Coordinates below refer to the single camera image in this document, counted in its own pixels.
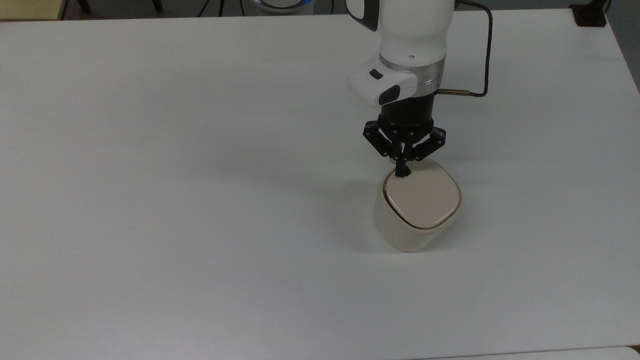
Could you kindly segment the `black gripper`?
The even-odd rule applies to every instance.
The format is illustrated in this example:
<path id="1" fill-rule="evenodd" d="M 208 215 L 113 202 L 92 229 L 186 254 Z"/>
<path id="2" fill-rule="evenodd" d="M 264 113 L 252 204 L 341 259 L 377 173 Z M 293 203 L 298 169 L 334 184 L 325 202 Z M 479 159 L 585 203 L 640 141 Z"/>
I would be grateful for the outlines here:
<path id="1" fill-rule="evenodd" d="M 414 96 L 384 105 L 377 120 L 368 121 L 362 135 L 382 157 L 394 161 L 394 175 L 409 176 L 409 162 L 423 161 L 446 143 L 444 129 L 434 127 L 435 94 Z"/>

